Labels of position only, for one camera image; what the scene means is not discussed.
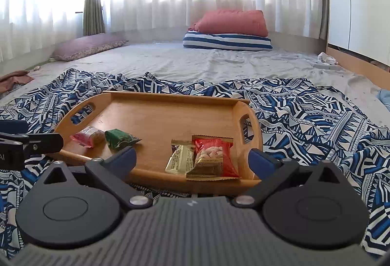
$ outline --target pink snack packet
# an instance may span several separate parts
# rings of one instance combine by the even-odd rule
[[[87,126],[85,129],[71,135],[70,138],[84,147],[94,147],[105,139],[104,132],[93,126]]]

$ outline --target circular pad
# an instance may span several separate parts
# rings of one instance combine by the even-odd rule
[[[77,197],[61,197],[50,200],[43,207],[43,213],[54,221],[75,220],[88,211],[88,203]]]
[[[263,216],[281,238],[304,248],[335,249],[360,243],[367,222],[358,197],[339,184],[294,187],[264,203]]]
[[[31,192],[16,211],[27,242],[51,249],[89,245],[113,231],[120,219],[114,196],[77,184],[54,183]]]

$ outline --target wrinkled sheet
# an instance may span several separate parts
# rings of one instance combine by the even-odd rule
[[[333,86],[349,97],[378,126],[390,126],[390,112],[376,98],[379,88],[366,77],[340,66],[317,63],[318,54],[272,51],[187,49],[181,42],[135,44],[110,49],[72,62],[51,62],[30,73],[35,80],[0,100],[0,106],[46,85],[68,68],[142,76],[145,71],[166,80],[222,82],[241,78],[307,78],[315,86]]]

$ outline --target striped pillow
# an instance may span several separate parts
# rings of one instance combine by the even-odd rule
[[[271,40],[255,35],[245,34],[204,34],[188,31],[183,38],[186,48],[232,49],[232,50],[270,50]]]

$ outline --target snack packet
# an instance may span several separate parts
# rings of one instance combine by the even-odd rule
[[[165,172],[185,175],[194,167],[195,145],[191,141],[171,141],[172,156],[166,165]]]
[[[194,168],[186,173],[186,178],[194,180],[239,178],[230,159],[232,143],[220,138],[197,138],[194,144],[196,152]]]
[[[107,140],[107,145],[117,151],[125,148],[128,145],[133,145],[141,140],[140,138],[119,129],[106,131],[104,135]]]
[[[80,132],[71,135],[70,138],[81,146],[91,148],[104,140],[104,132],[93,126],[87,126]]]

